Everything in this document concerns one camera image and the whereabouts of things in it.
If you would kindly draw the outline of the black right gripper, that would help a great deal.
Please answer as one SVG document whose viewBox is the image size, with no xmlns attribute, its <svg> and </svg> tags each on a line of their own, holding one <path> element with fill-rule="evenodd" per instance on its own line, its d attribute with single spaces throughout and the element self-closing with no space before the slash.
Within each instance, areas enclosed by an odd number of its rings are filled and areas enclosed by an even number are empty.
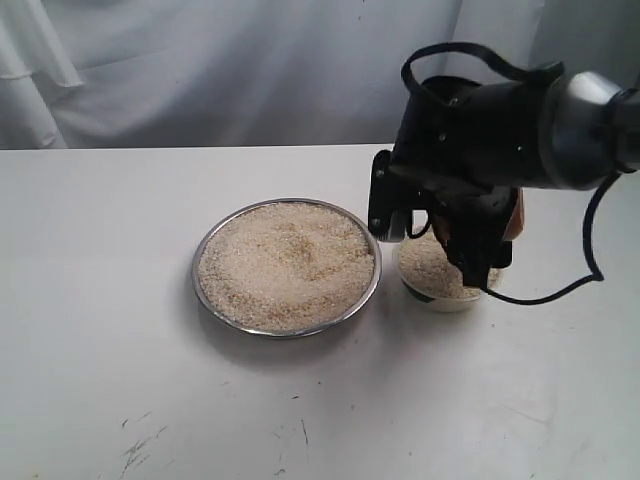
<svg viewBox="0 0 640 480">
<path fill-rule="evenodd" d="M 515 212 L 513 187 L 419 186 L 416 204 L 431 217 L 434 233 L 465 286 L 486 288 L 491 269 L 510 265 L 512 247 L 505 234 Z"/>
</svg>

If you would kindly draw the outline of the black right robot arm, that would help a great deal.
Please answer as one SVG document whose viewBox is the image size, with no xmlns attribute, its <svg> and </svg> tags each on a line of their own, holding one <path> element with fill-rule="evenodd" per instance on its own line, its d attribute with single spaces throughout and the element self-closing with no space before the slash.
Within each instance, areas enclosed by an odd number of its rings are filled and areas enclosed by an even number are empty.
<svg viewBox="0 0 640 480">
<path fill-rule="evenodd" d="M 429 78 L 410 95 L 390 162 L 446 221 L 446 255 L 474 287 L 510 264 L 519 189 L 601 191 L 638 168 L 639 94 L 593 72 L 545 84 Z"/>
</svg>

